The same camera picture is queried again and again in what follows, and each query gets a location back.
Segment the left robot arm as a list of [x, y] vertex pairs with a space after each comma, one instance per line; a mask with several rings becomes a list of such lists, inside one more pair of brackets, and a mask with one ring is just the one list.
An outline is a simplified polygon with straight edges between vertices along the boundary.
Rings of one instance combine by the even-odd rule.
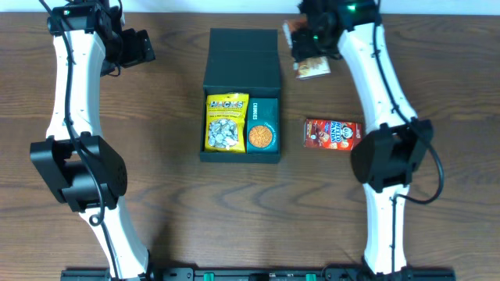
[[126, 29], [121, 5], [76, 0], [48, 10], [56, 55], [55, 104], [30, 160], [55, 199], [92, 229], [106, 269], [65, 269], [63, 280], [161, 280], [127, 210], [127, 168], [104, 139], [100, 82], [155, 58], [145, 30]]

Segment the teal Crunchies box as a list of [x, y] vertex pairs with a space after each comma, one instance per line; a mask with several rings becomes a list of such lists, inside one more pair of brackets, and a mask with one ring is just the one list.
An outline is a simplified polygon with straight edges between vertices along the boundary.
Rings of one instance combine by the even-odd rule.
[[278, 100], [250, 98], [247, 120], [247, 152], [276, 154], [279, 141]]

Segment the yellow Hacks candy bag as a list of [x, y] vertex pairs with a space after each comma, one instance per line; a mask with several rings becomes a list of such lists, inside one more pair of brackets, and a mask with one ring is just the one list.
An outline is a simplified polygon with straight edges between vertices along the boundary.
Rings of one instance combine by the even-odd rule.
[[206, 98], [205, 150], [245, 153], [249, 94], [230, 92]]

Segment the brown Pocky box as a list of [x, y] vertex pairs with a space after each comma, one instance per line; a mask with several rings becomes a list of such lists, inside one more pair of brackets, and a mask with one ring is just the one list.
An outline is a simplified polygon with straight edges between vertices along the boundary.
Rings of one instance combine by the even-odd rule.
[[[292, 38], [291, 34], [296, 31], [299, 27], [306, 27], [307, 19], [301, 17], [295, 20], [285, 20], [282, 26], [284, 36], [287, 40], [287, 45], [289, 49], [292, 49]], [[330, 74], [330, 66], [327, 58], [317, 57], [308, 58], [301, 62], [294, 62], [293, 69], [296, 74], [296, 78], [299, 80], [307, 80], [317, 76], [325, 76]]]

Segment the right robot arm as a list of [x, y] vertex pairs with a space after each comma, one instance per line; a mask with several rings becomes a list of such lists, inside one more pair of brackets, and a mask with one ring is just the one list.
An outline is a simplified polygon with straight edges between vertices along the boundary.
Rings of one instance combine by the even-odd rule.
[[344, 59], [362, 105], [366, 132], [351, 164], [366, 196], [368, 236], [360, 280], [408, 280], [405, 203], [413, 173], [431, 151], [433, 128], [402, 92], [384, 37], [379, 1], [303, 1], [306, 25], [292, 36], [298, 62]]

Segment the black gift box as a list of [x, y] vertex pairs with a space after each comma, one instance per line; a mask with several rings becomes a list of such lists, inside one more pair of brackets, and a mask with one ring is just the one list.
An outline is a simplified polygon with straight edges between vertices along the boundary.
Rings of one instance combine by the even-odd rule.
[[208, 95], [230, 92], [246, 93], [250, 98], [278, 100], [279, 141], [276, 154], [249, 154], [247, 152], [246, 114], [245, 153], [205, 150], [206, 104], [204, 131], [200, 148], [203, 162], [278, 163], [280, 161], [280, 60], [277, 51], [276, 30], [220, 29], [210, 31], [209, 54], [205, 69], [203, 91]]

